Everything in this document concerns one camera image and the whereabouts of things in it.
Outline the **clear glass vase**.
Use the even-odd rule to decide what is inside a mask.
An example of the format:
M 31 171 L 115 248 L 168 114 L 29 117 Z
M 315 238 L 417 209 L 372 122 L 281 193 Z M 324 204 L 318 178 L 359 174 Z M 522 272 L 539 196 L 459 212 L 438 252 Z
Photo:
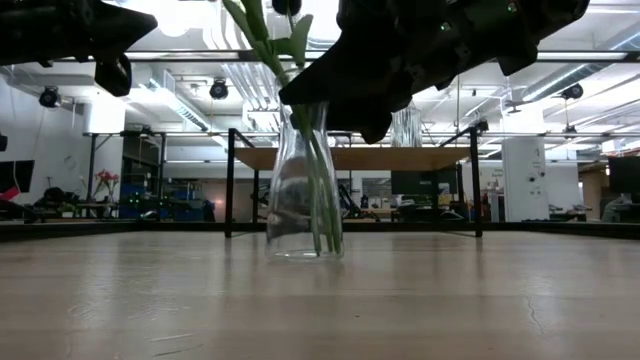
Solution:
M 266 252 L 273 259 L 338 260 L 344 254 L 327 108 L 324 102 L 279 106 L 266 225 Z
M 390 142 L 392 147 L 422 146 L 422 112 L 413 102 L 392 114 Z

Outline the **red flower bouquet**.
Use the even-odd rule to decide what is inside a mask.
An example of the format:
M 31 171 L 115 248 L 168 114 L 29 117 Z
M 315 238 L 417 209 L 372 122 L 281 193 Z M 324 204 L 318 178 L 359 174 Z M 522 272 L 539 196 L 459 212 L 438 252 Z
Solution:
M 108 200 L 115 199 L 115 188 L 120 183 L 120 176 L 103 169 L 95 175 L 97 181 L 96 189 L 93 192 L 93 197 L 97 198 L 100 192 L 106 192 Z

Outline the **white square pillar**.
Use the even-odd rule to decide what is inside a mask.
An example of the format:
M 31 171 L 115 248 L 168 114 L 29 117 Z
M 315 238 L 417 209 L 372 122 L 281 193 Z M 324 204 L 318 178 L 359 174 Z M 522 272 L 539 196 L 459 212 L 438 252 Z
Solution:
M 507 222 L 547 220 L 546 160 L 542 138 L 515 137 L 502 142 Z

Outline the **wooden shelf black metal legs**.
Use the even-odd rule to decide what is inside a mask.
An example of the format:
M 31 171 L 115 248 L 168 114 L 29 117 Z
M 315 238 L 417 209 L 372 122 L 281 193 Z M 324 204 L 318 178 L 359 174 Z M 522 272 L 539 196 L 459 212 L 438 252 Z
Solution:
M 331 159 L 338 170 L 348 171 L 436 171 L 465 158 L 472 165 L 472 195 L 475 213 L 467 224 L 417 224 L 378 223 L 351 220 L 346 223 L 348 232 L 455 232 L 472 231 L 477 238 L 483 236 L 480 215 L 481 196 L 479 190 L 479 156 L 476 130 L 466 132 L 470 136 L 469 148 L 334 148 Z M 258 223 L 257 209 L 252 209 L 252 221 L 233 222 L 233 195 L 235 162 L 240 161 L 253 170 L 253 183 L 259 182 L 259 173 L 271 169 L 275 164 L 274 148 L 257 148 L 249 137 L 231 128 L 223 133 L 228 140 L 226 205 L 223 225 L 224 235 L 230 238 L 234 232 L 257 232 L 264 227 Z

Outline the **black metal rack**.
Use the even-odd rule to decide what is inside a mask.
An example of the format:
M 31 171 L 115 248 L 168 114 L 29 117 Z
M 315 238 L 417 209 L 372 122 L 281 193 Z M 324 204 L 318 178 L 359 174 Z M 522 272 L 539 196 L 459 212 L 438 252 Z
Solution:
M 163 219 L 163 209 L 167 205 L 167 200 L 164 195 L 164 170 L 166 163 L 166 149 L 167 149 L 167 133 L 166 132 L 153 132 L 151 130 L 123 130 L 120 132 L 107 132 L 107 133 L 93 133 L 85 132 L 85 137 L 91 138 L 90 160 L 89 170 L 91 175 L 94 176 L 93 170 L 95 165 L 95 155 L 98 149 L 106 144 L 111 138 L 135 138 L 138 143 L 141 144 L 144 141 L 149 142 L 158 148 L 158 159 L 155 163 L 147 162 L 142 158 L 142 155 L 138 156 L 138 159 L 132 159 L 132 162 L 137 162 L 139 165 L 147 164 L 155 169 L 151 178 L 154 180 L 154 190 L 147 195 L 141 195 L 140 193 L 133 192 L 125 197 L 124 200 L 118 201 L 118 206 L 122 205 L 134 207 L 138 213 L 140 219 L 146 221 L 155 220 L 161 222 Z

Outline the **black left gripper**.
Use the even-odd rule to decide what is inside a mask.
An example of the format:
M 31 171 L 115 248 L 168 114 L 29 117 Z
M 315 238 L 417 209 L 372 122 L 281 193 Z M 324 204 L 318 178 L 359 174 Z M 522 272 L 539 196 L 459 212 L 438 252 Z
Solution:
M 124 53 L 156 27 L 153 15 L 102 0 L 0 0 L 0 66 L 93 59 L 95 82 L 122 97 L 132 86 Z

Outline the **blue storage crate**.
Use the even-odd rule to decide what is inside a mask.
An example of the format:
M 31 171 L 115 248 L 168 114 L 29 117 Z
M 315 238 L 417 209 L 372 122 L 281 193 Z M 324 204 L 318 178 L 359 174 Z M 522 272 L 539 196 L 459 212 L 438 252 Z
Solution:
M 214 205 L 191 184 L 165 184 L 161 195 L 143 186 L 123 185 L 118 201 L 121 219 L 200 222 L 215 221 Z

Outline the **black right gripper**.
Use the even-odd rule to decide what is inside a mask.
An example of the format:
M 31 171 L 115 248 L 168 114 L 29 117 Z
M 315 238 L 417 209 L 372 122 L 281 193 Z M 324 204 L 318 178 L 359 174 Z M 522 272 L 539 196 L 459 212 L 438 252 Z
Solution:
M 327 128 L 385 137 L 417 92 L 407 68 L 441 34 L 448 0 L 340 0 L 336 43 L 279 91 L 287 105 L 328 101 Z

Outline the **black monitor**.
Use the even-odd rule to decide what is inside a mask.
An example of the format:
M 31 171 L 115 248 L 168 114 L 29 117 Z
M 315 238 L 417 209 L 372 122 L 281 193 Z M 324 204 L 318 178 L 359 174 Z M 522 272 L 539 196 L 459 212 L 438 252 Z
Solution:
M 12 188 L 28 193 L 34 172 L 34 160 L 0 162 L 0 193 Z
M 615 193 L 640 193 L 640 157 L 609 157 L 609 187 Z

